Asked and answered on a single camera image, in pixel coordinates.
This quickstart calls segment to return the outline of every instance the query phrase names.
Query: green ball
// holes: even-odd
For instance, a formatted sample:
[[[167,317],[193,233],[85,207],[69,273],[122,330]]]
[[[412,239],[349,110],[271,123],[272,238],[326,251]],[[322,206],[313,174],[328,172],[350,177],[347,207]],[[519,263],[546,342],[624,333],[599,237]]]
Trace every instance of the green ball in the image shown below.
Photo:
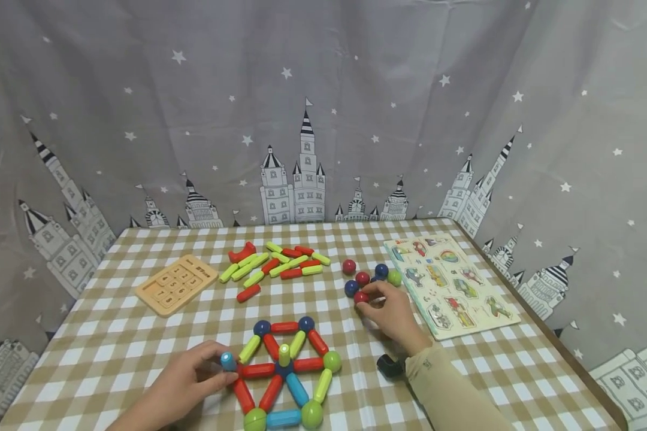
[[[244,416],[244,431],[264,431],[266,429],[266,412],[252,408]]]
[[[340,355],[338,354],[338,352],[331,350],[328,353],[324,354],[323,366],[330,369],[331,372],[340,371],[340,368],[343,366],[343,364],[340,360]]]
[[[324,421],[324,409],[315,400],[311,400],[302,406],[302,426],[308,430],[318,428]]]
[[[403,282],[400,272],[397,272],[395,269],[391,269],[391,271],[388,272],[388,282],[395,287],[400,286]]]

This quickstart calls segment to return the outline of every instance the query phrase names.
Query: checkered tablecloth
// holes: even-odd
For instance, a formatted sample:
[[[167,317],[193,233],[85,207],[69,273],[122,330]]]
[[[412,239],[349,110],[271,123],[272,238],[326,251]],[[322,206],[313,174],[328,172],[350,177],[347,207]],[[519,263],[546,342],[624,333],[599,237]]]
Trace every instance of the checkered tablecloth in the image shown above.
[[[323,340],[341,354],[323,404],[322,430],[429,430],[429,422],[404,381],[387,381],[376,360],[393,346],[378,340],[343,294],[341,262],[358,268],[391,264],[383,241],[449,232],[482,276],[516,302],[456,225],[445,219],[378,223],[306,224],[204,230],[128,229],[105,256],[95,276],[46,348],[7,412],[0,430],[104,430],[151,385],[180,352],[205,339],[239,351],[260,318],[292,321],[313,317]],[[239,304],[242,289],[216,283],[170,318],[157,317],[134,296],[134,287],[184,254],[222,271],[228,250],[245,241],[264,250],[266,241],[315,248],[331,258],[323,274],[282,281],[266,277],[259,295]],[[452,364],[490,396],[519,430],[616,429],[613,419],[572,367],[518,305],[522,323],[443,341]],[[290,339],[279,339],[290,342]],[[305,344],[300,358],[314,357]],[[269,362],[261,346],[252,363]],[[319,373],[301,376],[313,394]],[[267,380],[248,381],[258,405]],[[283,388],[274,410],[296,408]],[[243,415],[232,393],[205,400],[183,427],[241,429]]]

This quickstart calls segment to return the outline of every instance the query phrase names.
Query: child's hand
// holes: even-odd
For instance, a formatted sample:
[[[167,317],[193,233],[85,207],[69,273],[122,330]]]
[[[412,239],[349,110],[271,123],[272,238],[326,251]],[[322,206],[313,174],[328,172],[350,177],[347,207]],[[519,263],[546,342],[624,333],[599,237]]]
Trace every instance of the child's hand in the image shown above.
[[[386,296],[381,308],[357,303],[364,317],[376,323],[384,334],[397,341],[410,356],[432,346],[432,341],[415,322],[408,295],[386,281],[375,281],[362,288],[372,299]]]
[[[207,367],[227,351],[228,348],[222,344],[204,341],[177,355],[141,399],[108,430],[155,431],[183,418],[207,396],[237,380],[237,373],[216,373]]]

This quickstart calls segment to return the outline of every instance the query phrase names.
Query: gray curtain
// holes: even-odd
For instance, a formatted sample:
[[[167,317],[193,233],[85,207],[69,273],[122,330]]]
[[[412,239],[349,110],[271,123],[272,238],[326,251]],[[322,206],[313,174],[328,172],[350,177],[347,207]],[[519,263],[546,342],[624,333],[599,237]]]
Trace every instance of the gray curtain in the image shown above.
[[[438,216],[647,429],[647,1],[0,1],[0,417],[126,227]]]

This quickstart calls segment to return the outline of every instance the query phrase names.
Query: beige sleeve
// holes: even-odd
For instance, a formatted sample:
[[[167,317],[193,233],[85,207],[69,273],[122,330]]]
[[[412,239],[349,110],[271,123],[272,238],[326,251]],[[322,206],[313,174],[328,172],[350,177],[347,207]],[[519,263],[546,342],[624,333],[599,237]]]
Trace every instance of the beige sleeve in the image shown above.
[[[441,346],[406,359],[405,369],[434,430],[513,430],[491,401],[452,366]]]

